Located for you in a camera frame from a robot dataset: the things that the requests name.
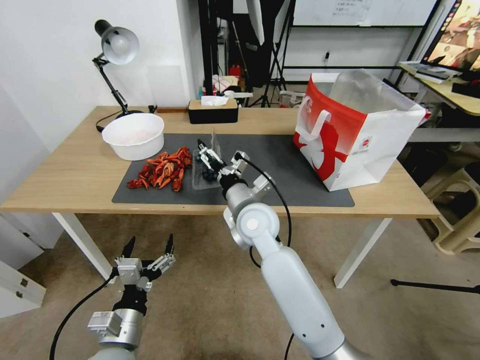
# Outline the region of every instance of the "wooden table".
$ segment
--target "wooden table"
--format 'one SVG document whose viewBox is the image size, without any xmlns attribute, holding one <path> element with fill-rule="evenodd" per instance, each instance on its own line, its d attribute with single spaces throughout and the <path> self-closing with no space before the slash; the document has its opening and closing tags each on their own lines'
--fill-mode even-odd
<svg viewBox="0 0 480 360">
<path fill-rule="evenodd" d="M 441 84 L 415 77 L 412 68 L 399 63 L 399 67 L 405 71 L 419 85 L 419 91 L 415 102 L 420 104 L 426 94 L 433 95 L 439 103 L 445 103 L 452 109 L 460 109 L 464 113 L 480 116 L 480 99 L 452 92 L 452 84 L 461 82 L 459 79 L 447 80 Z M 440 111 L 440 106 L 434 108 L 430 121 L 434 121 Z M 480 141 L 480 128 L 431 128 L 421 127 L 415 130 L 410 142 L 478 142 Z"/>
<path fill-rule="evenodd" d="M 78 221 L 75 213 L 218 215 L 224 205 L 113 203 L 129 161 L 117 157 L 102 141 L 95 122 L 115 112 L 114 106 L 98 106 L 65 141 L 0 206 L 2 212 L 53 213 L 65 231 L 104 278 L 111 265 Z M 242 108 L 238 123 L 192 125 L 186 113 L 160 114 L 166 133 L 276 134 L 294 133 L 296 109 Z M 346 216 L 375 218 L 367 227 L 335 277 L 338 288 L 345 285 L 392 218 L 435 218 L 437 209 L 426 198 L 403 167 L 395 162 L 381 183 L 350 190 L 354 207 L 290 206 L 296 216 Z M 285 215 L 281 206 L 274 206 Z"/>
</svg>

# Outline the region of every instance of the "red and white shopping bag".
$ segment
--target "red and white shopping bag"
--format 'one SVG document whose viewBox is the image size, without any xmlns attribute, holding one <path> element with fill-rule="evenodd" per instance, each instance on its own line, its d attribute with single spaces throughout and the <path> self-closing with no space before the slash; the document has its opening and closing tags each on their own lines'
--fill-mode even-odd
<svg viewBox="0 0 480 360">
<path fill-rule="evenodd" d="M 310 77 L 293 142 L 330 191 L 378 183 L 426 114 L 364 70 L 340 73 L 329 96 Z"/>
</svg>

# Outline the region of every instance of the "tissue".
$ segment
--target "tissue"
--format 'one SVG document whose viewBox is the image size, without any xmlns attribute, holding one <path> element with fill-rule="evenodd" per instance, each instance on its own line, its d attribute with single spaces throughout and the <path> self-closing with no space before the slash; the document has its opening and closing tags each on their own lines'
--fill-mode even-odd
<svg viewBox="0 0 480 360">
<path fill-rule="evenodd" d="M 224 96 L 202 96 L 201 105 L 202 106 L 221 106 L 227 103 L 228 97 Z"/>
</svg>

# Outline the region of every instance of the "computer monitor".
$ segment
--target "computer monitor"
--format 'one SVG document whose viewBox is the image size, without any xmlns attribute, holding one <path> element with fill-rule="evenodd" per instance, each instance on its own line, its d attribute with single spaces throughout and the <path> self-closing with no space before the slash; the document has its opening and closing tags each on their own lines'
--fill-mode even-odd
<svg viewBox="0 0 480 360">
<path fill-rule="evenodd" d="M 480 0 L 456 0 L 422 63 L 461 72 L 480 70 Z"/>
</svg>

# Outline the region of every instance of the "white table leg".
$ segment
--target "white table leg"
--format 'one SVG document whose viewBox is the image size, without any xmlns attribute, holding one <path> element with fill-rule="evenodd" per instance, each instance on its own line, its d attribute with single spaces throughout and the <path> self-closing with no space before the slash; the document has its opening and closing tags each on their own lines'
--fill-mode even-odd
<svg viewBox="0 0 480 360">
<path fill-rule="evenodd" d="M 392 219 L 388 217 L 384 219 L 375 219 L 368 224 L 340 270 L 335 275 L 335 278 L 333 278 L 337 289 L 341 289 L 345 286 L 354 271 L 369 253 L 370 249 L 375 245 L 380 235 L 382 235 L 391 221 Z"/>
<path fill-rule="evenodd" d="M 413 101 L 416 102 L 417 104 L 420 104 L 424 99 L 425 95 L 427 94 L 427 88 L 420 83 L 418 84 L 418 86 L 419 86 L 418 93 L 416 94 L 415 99 Z"/>
<path fill-rule="evenodd" d="M 112 272 L 112 266 L 100 251 L 97 244 L 94 243 L 87 230 L 82 223 L 72 213 L 52 212 L 55 219 L 63 226 L 65 231 L 70 235 L 76 245 L 85 254 L 88 260 L 93 264 L 95 269 L 108 279 Z"/>
</svg>

